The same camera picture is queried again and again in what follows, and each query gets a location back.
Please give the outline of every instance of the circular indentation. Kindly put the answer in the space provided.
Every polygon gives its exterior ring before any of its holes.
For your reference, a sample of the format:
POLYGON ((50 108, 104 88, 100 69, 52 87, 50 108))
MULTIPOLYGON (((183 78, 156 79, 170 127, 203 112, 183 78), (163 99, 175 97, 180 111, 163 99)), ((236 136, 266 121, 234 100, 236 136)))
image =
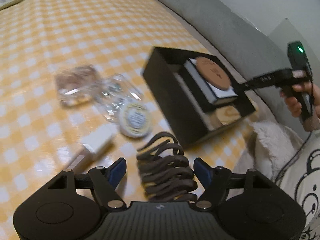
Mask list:
POLYGON ((246 213, 251 220, 265 224, 274 223, 284 215, 281 207, 270 202, 254 203, 247 208, 246 213))
POLYGON ((212 204, 210 201, 200 200, 199 202, 196 203, 196 206, 201 209, 208 209, 212 206, 212 204))
POLYGON ((73 208, 62 202, 47 203, 36 211, 37 218, 46 224, 62 223, 73 215, 73 208))
POLYGON ((230 78, 217 63, 206 57, 196 57, 196 60, 196 68, 207 82, 220 90, 229 89, 230 78))
POLYGON ((121 200, 111 200, 108 202, 108 206, 114 209, 121 208, 123 204, 124 203, 121 200))

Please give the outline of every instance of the yellow and white checkered tablecloth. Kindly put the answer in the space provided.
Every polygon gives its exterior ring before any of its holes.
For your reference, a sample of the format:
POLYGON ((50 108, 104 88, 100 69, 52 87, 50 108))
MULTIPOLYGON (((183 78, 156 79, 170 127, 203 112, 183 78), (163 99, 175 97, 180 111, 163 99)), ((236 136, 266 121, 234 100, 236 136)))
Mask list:
MULTIPOLYGON (((155 134, 169 127, 140 74, 152 46, 207 50, 154 0, 25 0, 1 11, 0 21, 0 239, 13 240, 17 206, 63 168, 82 136, 107 123, 92 104, 61 107, 54 85, 60 68, 89 63, 103 77, 124 75, 143 92, 155 134)), ((187 151, 190 163, 199 156, 212 166, 233 168, 250 122, 187 151)), ((95 164, 126 158, 127 203, 145 199, 136 148, 151 136, 131 140, 118 133, 95 164)))

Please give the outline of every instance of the ribbed gray surface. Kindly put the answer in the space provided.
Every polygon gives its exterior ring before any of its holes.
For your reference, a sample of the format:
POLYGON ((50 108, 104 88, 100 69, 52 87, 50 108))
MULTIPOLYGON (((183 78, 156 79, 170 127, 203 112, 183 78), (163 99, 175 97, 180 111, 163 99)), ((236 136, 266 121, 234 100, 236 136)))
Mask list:
POLYGON ((124 212, 109 214, 87 240, 235 240, 206 212, 188 203, 133 202, 124 212))

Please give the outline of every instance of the pink transparent package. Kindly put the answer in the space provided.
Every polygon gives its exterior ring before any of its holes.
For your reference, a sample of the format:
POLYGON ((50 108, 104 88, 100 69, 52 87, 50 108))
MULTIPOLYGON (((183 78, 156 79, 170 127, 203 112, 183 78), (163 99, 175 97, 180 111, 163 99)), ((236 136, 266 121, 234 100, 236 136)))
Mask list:
POLYGON ((59 101, 75 106, 92 100, 101 90, 101 78, 92 65, 63 70, 55 77, 59 101))

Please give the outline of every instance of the screw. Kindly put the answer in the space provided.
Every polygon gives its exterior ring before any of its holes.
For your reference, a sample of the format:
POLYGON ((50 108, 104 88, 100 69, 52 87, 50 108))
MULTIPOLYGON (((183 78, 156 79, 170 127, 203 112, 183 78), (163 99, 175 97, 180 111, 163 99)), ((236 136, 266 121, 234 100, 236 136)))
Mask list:
POLYGON ((121 208, 123 205, 124 203, 121 200, 115 199, 108 202, 108 207, 114 208, 114 209, 121 208))
POLYGON ((201 209, 208 209, 212 206, 211 202, 210 201, 207 201, 207 200, 201 200, 199 202, 196 203, 196 206, 198 208, 201 208, 201 209))

